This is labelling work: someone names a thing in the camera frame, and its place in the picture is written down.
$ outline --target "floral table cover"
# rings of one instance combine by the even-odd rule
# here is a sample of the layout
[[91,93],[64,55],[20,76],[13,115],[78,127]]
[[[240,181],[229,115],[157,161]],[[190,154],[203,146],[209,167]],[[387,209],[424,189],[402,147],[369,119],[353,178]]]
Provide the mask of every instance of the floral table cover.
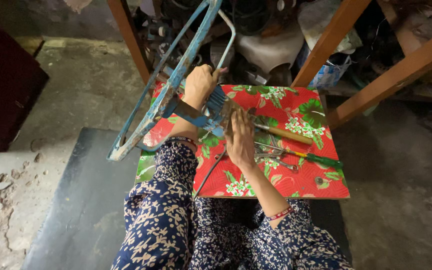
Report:
[[[163,83],[157,83],[153,101],[163,86]],[[222,88],[228,97],[244,109],[255,108],[255,115],[263,123],[301,134],[314,141],[313,145],[307,145],[275,136],[280,147],[338,159],[316,90],[248,85],[223,85]],[[144,143],[151,146],[159,143],[169,134],[176,119],[177,116],[172,115],[167,119],[159,120],[144,137]],[[270,138],[264,132],[256,132],[255,140],[270,144]],[[193,193],[216,162],[215,156],[223,151],[225,143],[224,138],[216,137],[204,129],[199,130],[199,145],[196,152],[199,164],[196,169]],[[293,155],[286,155],[281,160],[288,164],[297,164],[298,173],[292,173],[267,158],[259,160],[258,165],[273,186],[286,198],[349,198],[350,193],[341,169],[328,168]],[[143,151],[136,182],[151,179],[154,171],[153,156]],[[215,167],[199,196],[250,198],[254,197],[255,193],[241,171],[229,157],[225,157]]]

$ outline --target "rusty blue metal frame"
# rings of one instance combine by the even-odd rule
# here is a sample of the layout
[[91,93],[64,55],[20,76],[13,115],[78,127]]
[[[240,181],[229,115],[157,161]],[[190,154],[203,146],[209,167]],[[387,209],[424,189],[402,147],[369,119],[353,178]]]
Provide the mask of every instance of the rusty blue metal frame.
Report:
[[[121,130],[114,144],[112,145],[111,150],[108,153],[107,159],[113,161],[120,161],[135,146],[147,151],[156,151],[161,146],[162,143],[151,147],[145,145],[142,142],[142,138],[156,125],[159,119],[161,119],[162,117],[168,118],[169,116],[171,116],[172,113],[176,113],[178,116],[188,120],[189,122],[193,123],[195,126],[205,127],[208,130],[216,128],[217,126],[216,119],[208,121],[208,119],[210,119],[209,116],[201,114],[200,111],[194,109],[193,107],[187,105],[186,103],[184,103],[179,99],[178,88],[180,86],[181,81],[183,80],[183,76],[186,73],[189,65],[194,61],[196,53],[199,51],[199,47],[201,46],[201,42],[205,38],[206,34],[208,33],[211,25],[213,24],[213,21],[217,13],[219,13],[219,15],[223,17],[223,19],[226,21],[226,23],[228,23],[229,27],[232,30],[231,40],[225,50],[224,56],[226,55],[229,48],[231,47],[236,32],[234,30],[234,26],[231,24],[231,21],[227,18],[227,16],[222,11],[219,10],[221,3],[222,0],[205,0],[199,5],[199,7],[194,12],[194,14],[190,17],[186,25],[183,27],[181,32],[177,35],[176,39],[169,47],[169,50],[163,56],[163,58],[157,65],[155,71],[151,75],[148,84],[144,88],[140,100],[136,104],[136,107],[133,109],[128,120],[126,120],[123,129]],[[171,74],[171,77],[168,79],[165,86],[162,88],[161,93],[156,98],[156,100],[154,101],[149,111],[146,113],[141,123],[138,125],[138,127],[133,132],[133,134],[126,140],[126,133],[128,132],[129,126],[133,122],[136,112],[141,106],[141,103],[143,102],[145,95],[147,95],[149,88],[154,83],[156,76],[158,75],[158,73],[161,71],[161,68],[165,64],[166,59],[171,54],[172,50],[176,47],[177,43],[183,36],[184,32],[189,28],[191,23],[207,6],[209,6],[207,13],[198,31],[196,32],[193,40],[191,41],[188,49],[186,50],[182,59],[177,65],[176,69]],[[218,67],[220,67],[221,64],[223,63],[224,56],[223,58],[221,58]]]

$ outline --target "screwdriver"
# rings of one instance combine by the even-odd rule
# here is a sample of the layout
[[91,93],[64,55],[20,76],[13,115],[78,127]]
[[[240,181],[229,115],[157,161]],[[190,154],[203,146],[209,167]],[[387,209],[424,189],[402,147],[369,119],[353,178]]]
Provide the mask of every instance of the screwdriver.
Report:
[[274,148],[277,150],[285,151],[286,153],[293,154],[293,155],[296,155],[298,157],[303,157],[309,162],[321,163],[322,165],[333,167],[334,169],[342,169],[343,168],[342,162],[340,162],[339,160],[336,160],[336,159],[329,158],[329,157],[316,156],[315,154],[311,154],[311,153],[304,154],[304,153],[300,153],[300,152],[296,152],[296,151],[292,151],[292,150],[286,150],[283,148],[279,148],[279,147],[267,145],[267,144],[262,144],[262,143],[258,143],[258,142],[254,142],[254,143],[262,145],[262,146],[266,146],[266,147],[271,147],[271,148]]

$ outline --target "blue metal bracket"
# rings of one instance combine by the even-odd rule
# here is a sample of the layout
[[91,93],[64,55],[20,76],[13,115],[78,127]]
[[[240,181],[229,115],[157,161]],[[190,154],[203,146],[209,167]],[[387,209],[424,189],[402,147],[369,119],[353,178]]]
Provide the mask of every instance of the blue metal bracket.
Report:
[[[194,61],[196,57],[196,53],[199,51],[199,48],[201,46],[202,41],[206,37],[209,28],[213,24],[213,21],[217,14],[219,14],[224,21],[229,25],[231,28],[231,39],[229,41],[228,46],[226,47],[226,50],[223,54],[223,57],[221,58],[218,66],[216,68],[220,68],[223,64],[223,61],[234,41],[236,31],[234,29],[233,24],[229,20],[229,18],[224,14],[223,11],[219,9],[221,6],[222,0],[204,0],[199,7],[196,9],[193,15],[189,18],[186,25],[184,25],[181,32],[177,35],[176,39],[173,41],[171,46],[169,47],[168,51],[165,53],[159,64],[156,66],[153,74],[149,78],[149,81],[146,85],[146,87],[143,90],[143,93],[136,104],[136,107],[133,109],[132,113],[130,114],[128,120],[124,123],[124,126],[122,130],[119,132],[115,142],[113,143],[111,150],[108,153],[107,159],[112,161],[120,161],[122,160],[134,147],[141,148],[146,151],[156,151],[161,146],[162,142],[155,146],[147,146],[143,143],[142,138],[156,125],[156,123],[161,118],[168,118],[171,116],[171,114],[177,114],[181,118],[188,120],[189,122],[193,123],[196,126],[204,127],[207,130],[213,130],[217,133],[221,133],[222,129],[218,126],[220,123],[223,122],[224,117],[221,115],[221,112],[223,111],[223,106],[231,108],[234,106],[234,102],[232,102],[229,105],[224,105],[221,103],[221,92],[222,90],[215,90],[213,94],[210,95],[210,98],[207,103],[207,108],[210,109],[210,112],[207,114],[203,114],[200,111],[194,109],[193,107],[189,106],[185,102],[179,99],[178,92],[180,83],[183,80],[183,76],[186,73],[189,65]],[[148,90],[153,85],[156,76],[163,68],[166,60],[168,59],[168,56],[171,54],[171,52],[176,47],[177,43],[183,36],[183,34],[186,32],[186,30],[189,28],[191,23],[194,22],[196,17],[204,10],[206,7],[209,6],[206,15],[196,32],[193,40],[191,41],[188,49],[184,53],[183,57],[179,61],[177,67],[172,72],[171,77],[166,82],[165,86],[162,88],[161,93],[156,98],[156,100],[153,102],[153,105],[149,109],[149,111],[144,116],[143,120],[139,123],[136,130],[132,133],[132,135],[126,139],[126,134],[129,130],[129,126],[133,122],[136,112],[139,110],[139,107],[141,106],[144,97],[147,95]],[[223,101],[228,101],[228,98],[223,97]]]

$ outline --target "red bracelet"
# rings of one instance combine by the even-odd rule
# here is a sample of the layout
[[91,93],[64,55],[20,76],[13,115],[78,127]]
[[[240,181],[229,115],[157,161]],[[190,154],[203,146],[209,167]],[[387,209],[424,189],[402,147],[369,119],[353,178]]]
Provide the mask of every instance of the red bracelet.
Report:
[[293,207],[290,206],[290,207],[286,208],[284,211],[279,212],[279,213],[275,214],[274,216],[268,217],[268,218],[270,221],[273,221],[275,219],[279,219],[280,217],[284,217],[284,216],[288,215],[292,211],[294,211],[294,209],[293,209]]
[[196,150],[198,150],[198,145],[196,144],[196,142],[190,138],[186,138],[186,137],[171,137],[167,139],[168,142],[171,141],[183,141],[183,142],[188,142],[192,145],[194,145],[194,147],[196,148]]

